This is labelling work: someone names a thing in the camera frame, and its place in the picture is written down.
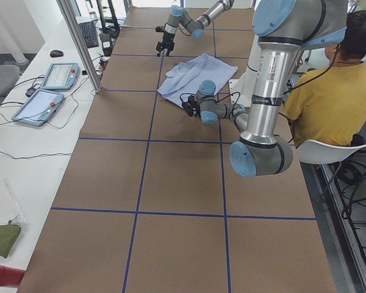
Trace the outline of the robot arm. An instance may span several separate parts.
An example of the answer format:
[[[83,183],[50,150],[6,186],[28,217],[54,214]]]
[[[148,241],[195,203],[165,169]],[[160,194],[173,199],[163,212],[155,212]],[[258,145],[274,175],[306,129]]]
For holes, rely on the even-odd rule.
[[[188,11],[183,7],[173,5],[170,7],[167,22],[155,28],[156,32],[163,33],[162,40],[157,43],[157,57],[163,51],[167,51],[166,56],[174,50],[174,38],[180,25],[188,32],[188,36],[199,39],[204,33],[204,29],[209,26],[219,15],[230,10],[234,5],[233,0],[217,1],[211,8],[205,11],[197,19],[193,19]]]
[[[240,137],[229,149],[229,160],[240,176],[274,175],[290,167],[291,146],[274,134],[287,81],[300,51],[343,40],[347,9],[347,1],[261,1],[253,17],[260,54],[249,110],[216,101],[210,80],[182,102],[189,116],[205,124],[222,118],[234,123]]]

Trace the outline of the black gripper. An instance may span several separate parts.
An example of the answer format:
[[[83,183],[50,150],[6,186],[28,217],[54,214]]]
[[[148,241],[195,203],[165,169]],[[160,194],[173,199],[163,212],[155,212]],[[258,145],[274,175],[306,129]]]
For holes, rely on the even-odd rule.
[[[199,117],[200,116],[200,107],[198,104],[198,100],[196,99],[195,95],[189,95],[187,101],[182,99],[182,96],[179,97],[181,101],[181,105],[183,110],[190,116],[190,117]]]
[[[174,49],[174,33],[169,33],[163,26],[157,26],[155,31],[163,33],[162,41],[158,42],[156,46],[157,57],[160,57],[164,50],[167,50],[166,56],[169,56]]]

